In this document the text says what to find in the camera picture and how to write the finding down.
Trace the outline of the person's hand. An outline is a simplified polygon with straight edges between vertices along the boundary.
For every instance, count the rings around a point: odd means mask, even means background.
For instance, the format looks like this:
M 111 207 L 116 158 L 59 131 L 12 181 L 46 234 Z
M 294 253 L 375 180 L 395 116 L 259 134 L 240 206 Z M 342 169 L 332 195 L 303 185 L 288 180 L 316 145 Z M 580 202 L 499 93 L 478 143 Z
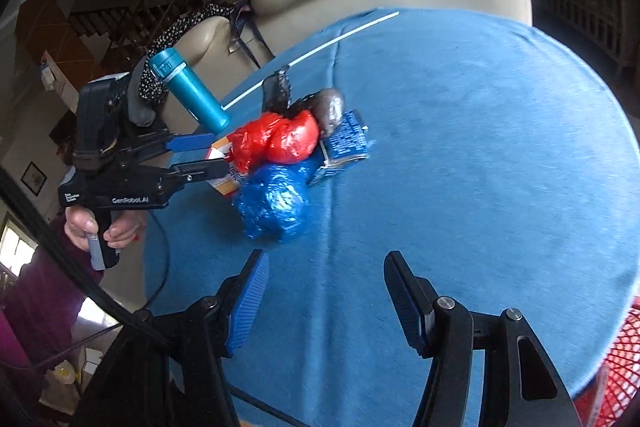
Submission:
M 146 212 L 144 210 L 125 210 L 103 233 L 104 241 L 114 249 L 122 249 L 134 242 L 145 227 Z M 66 236 L 79 249 L 89 250 L 88 235 L 98 234 L 99 225 L 93 213 L 81 206 L 65 209 Z

